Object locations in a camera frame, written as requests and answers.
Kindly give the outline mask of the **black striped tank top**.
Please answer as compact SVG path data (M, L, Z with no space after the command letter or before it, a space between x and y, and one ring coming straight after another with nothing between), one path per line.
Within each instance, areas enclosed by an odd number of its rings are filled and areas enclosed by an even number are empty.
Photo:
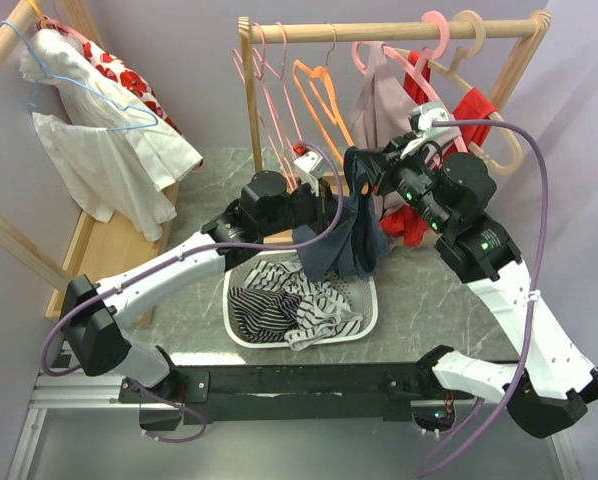
M254 344L284 342L285 335L299 326L301 302L300 296L282 290L231 287L228 291L231 325L242 340Z

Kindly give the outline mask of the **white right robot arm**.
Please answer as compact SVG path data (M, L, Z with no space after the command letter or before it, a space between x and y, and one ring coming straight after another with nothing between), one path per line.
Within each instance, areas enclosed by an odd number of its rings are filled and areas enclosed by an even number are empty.
M485 211L496 183L481 159L453 153L431 170L431 143L403 155L400 148L359 149L370 186L397 193L438 234L444 263L489 309L519 354L516 365L470 358L450 347L420 361L419 391L439 398L447 390L492 402L505 400L515 423L535 438L573 426L598 400L598 366L571 342L531 288L531 275L506 229Z

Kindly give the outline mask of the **white striped tank top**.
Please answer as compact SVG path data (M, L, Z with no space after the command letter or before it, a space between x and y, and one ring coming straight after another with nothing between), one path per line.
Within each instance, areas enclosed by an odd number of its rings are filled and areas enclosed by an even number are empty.
M328 280L311 282L297 262L258 261L238 286L266 291L285 291L302 298L299 326L285 335L293 351L304 350L320 340L345 338L361 332L363 315Z

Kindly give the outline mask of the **pink wire hanger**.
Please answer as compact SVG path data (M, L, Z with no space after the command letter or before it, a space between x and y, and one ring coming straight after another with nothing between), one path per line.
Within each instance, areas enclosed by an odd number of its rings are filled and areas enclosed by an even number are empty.
M275 25L281 29L281 33L282 33L282 43L283 43L282 61L281 61L281 67L280 67L279 72L277 72L273 67L268 67L268 69L281 82L286 105L287 105L288 112L290 114L290 117L291 117L291 120L292 120L292 123L294 126L294 130L295 130L297 139L299 141L302 141L303 135L300 130L299 123L297 121L295 109L294 109L292 100L290 98L290 94L289 94L288 86L287 86L287 82L286 82L286 65L287 65L287 57L288 57L288 37L287 37L286 30L285 30L285 26L281 22L276 22Z
M268 69L273 67L279 72L281 66L276 68L268 61L268 43L262 25L241 16L237 29L239 46L232 51L232 61L245 89L254 170L264 169L264 154L269 152L288 188L294 190L298 187L298 177L293 169L292 140L297 136L286 129L268 85L272 79L282 89L281 82Z

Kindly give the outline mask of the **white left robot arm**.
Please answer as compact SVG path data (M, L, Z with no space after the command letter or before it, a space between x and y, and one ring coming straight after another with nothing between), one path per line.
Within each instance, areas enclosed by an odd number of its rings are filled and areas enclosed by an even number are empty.
M127 328L139 315L197 281L224 274L267 249L277 233L312 226L320 239L343 215L343 196L323 180L292 193L276 172L252 177L225 210L178 247L125 273L91 281L81 275L66 288L60 331L90 377L111 371L143 385L155 401L172 399L179 388L168 355L132 337Z

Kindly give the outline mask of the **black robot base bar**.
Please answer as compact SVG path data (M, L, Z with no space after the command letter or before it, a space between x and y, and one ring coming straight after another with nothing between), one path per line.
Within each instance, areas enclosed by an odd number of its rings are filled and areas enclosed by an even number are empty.
M180 366L176 375L159 394L183 401L186 413L123 381L119 400L138 406L142 428L172 431L180 424L248 420L408 421L419 402L441 405L467 397L448 392L415 362Z

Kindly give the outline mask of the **orange plastic hanger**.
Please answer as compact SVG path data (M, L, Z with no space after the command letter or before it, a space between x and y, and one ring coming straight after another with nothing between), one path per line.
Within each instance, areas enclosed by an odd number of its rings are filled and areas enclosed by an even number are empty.
M348 146L352 146L352 136L340 112L335 84L332 79L330 70L328 68L330 54L335 50L338 41L335 26L332 23L329 23L328 26L332 33L332 46L326 53L325 64L311 68L305 63L303 63L301 60L295 60L293 62L292 67L292 78L305 106L308 109L308 112L310 113L314 123L318 127L323 139L326 141L326 144L330 148L331 152L334 154L335 158L339 161L340 166L343 166L343 154L335 145L334 141L332 140L331 136L326 130L324 123L321 121L319 115L315 110L315 107L309 100L308 95L304 90L302 83L299 79L300 73L303 73L306 76L307 85L310 87L310 90L312 91L318 104L321 106L323 112L329 119L330 123L340 131L341 135L343 136L343 139L346 141L346 144Z

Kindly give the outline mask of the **navy blue tank top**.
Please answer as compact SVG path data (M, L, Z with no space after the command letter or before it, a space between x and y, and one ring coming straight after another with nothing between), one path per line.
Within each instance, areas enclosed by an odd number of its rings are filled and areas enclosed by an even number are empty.
M388 254L387 237L366 186L368 175L355 147L345 151L344 175L349 194L344 197L340 222L326 238L298 250L300 263L312 282L323 280L328 273L366 279Z

